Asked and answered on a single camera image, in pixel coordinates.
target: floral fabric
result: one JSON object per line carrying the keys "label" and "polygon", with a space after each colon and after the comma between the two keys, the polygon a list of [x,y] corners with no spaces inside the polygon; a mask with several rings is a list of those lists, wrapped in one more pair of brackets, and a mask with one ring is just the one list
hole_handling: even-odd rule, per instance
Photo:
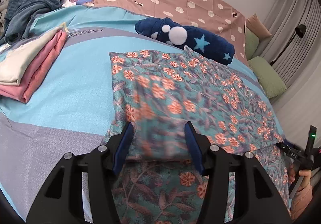
{"label": "floral fabric", "polygon": [[[113,195],[122,223],[196,223],[207,178],[190,164],[184,125],[229,153],[252,151],[287,205],[282,141],[274,114],[229,67],[190,49],[110,53],[115,121],[103,143],[126,121],[135,128],[128,161]],[[225,221],[233,218],[230,174]]]}
{"label": "floral fabric", "polygon": [[110,57],[116,118],[105,141],[131,121],[136,133],[130,159],[190,158],[184,138],[187,121],[229,153],[282,141],[273,112],[227,66],[193,50],[141,50]]}

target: metal screw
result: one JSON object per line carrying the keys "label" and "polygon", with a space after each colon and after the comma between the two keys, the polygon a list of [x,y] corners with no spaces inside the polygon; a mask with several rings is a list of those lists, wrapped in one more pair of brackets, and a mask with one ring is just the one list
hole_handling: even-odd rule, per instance
{"label": "metal screw", "polygon": [[211,145],[210,146],[210,150],[211,151],[218,151],[219,150],[219,147],[217,145]]}
{"label": "metal screw", "polygon": [[247,151],[247,152],[245,153],[245,157],[248,158],[248,159],[252,159],[252,158],[254,157],[254,154],[251,153],[250,151]]}
{"label": "metal screw", "polygon": [[98,150],[99,150],[100,152],[103,152],[103,151],[107,150],[107,146],[106,146],[106,145],[100,145],[100,146],[98,147]]}
{"label": "metal screw", "polygon": [[73,156],[73,154],[71,152],[67,152],[65,155],[64,155],[64,158],[66,160],[69,160],[71,157]]}

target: dark blue pillow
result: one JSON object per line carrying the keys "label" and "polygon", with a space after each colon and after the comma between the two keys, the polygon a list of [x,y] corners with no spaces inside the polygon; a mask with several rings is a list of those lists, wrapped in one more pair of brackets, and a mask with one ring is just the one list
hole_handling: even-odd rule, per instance
{"label": "dark blue pillow", "polygon": [[137,33],[184,49],[187,45],[195,52],[221,64],[228,65],[235,54],[234,46],[226,39],[194,26],[181,26],[170,18],[149,17],[135,24]]}

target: human hand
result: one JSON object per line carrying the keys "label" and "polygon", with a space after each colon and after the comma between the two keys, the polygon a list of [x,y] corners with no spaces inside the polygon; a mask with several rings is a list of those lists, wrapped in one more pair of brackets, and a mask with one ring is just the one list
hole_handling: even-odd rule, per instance
{"label": "human hand", "polygon": [[[310,179],[311,179],[311,170],[302,170],[299,171],[299,175],[304,177],[303,181],[300,185],[300,187],[298,188],[297,192],[303,190],[306,186],[309,185],[310,183]],[[294,182],[295,180],[295,171],[293,169],[293,164],[290,165],[290,169],[288,170],[288,182],[289,184],[291,184],[292,182]]]}

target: polka dot bedding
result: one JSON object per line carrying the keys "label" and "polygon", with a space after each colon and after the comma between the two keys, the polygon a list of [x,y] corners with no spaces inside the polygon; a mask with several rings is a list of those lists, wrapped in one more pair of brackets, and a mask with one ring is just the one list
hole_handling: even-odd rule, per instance
{"label": "polka dot bedding", "polygon": [[92,0],[95,7],[116,6],[145,16],[169,17],[181,25],[200,27],[234,45],[234,57],[245,65],[245,17],[222,0]]}

